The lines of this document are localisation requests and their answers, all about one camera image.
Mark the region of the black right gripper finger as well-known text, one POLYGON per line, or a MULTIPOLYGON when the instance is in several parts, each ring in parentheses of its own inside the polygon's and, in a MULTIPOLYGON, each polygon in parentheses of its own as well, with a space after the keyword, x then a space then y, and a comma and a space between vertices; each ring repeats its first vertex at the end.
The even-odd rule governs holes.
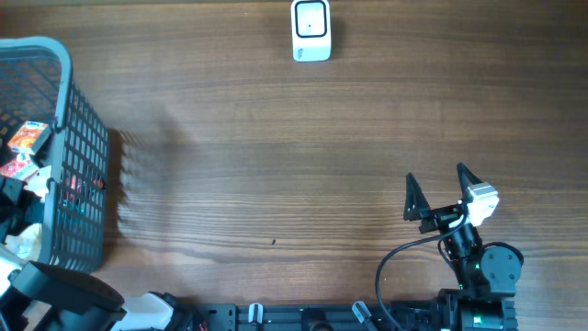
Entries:
POLYGON ((481 180, 476 177, 463 163, 457 164, 458 181, 462 192, 461 200, 463 202, 471 202, 471 197, 468 192, 468 187, 481 183, 481 180))
POLYGON ((430 214, 430 205, 412 173, 406 175, 406 198, 403 210, 405 221, 419 221, 430 214))

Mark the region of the orange tissue pack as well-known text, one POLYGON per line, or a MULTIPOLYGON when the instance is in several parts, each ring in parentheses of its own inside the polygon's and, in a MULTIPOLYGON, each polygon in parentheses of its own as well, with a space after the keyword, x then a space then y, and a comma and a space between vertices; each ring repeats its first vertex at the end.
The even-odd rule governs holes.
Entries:
POLYGON ((14 153, 34 155, 50 136, 49 124, 28 120, 12 136, 7 145, 14 153))

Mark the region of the red tissue pack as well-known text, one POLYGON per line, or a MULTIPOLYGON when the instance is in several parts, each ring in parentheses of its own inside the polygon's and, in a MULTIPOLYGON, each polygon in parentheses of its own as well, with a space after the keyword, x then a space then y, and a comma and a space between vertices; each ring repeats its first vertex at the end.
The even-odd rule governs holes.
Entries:
POLYGON ((18 154, 10 162, 1 166, 1 175, 26 181, 35 175, 39 169, 29 154, 18 154))

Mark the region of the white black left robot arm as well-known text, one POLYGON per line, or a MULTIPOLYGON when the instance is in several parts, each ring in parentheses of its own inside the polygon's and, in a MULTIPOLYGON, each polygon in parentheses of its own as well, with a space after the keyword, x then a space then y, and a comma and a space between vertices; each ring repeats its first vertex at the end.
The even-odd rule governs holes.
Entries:
POLYGON ((351 306, 268 306, 256 302, 197 304, 169 293, 123 298, 91 275, 38 261, 8 249, 1 258, 14 266, 1 295, 1 327, 24 330, 28 309, 46 303, 38 330, 389 330, 382 311, 363 302, 351 306))

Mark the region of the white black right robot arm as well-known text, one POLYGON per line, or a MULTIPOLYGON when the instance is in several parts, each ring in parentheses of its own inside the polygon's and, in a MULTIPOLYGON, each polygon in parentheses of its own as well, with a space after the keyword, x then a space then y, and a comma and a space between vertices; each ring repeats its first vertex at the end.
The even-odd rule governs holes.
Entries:
POLYGON ((499 203, 491 184, 476 177, 464 164, 457 165, 461 201, 433 209, 421 190, 416 193, 421 234, 438 232, 449 265, 458 281, 456 290, 442 289, 431 301, 434 330, 515 330, 514 304, 524 265, 522 253, 503 242, 484 244, 478 227, 499 203))

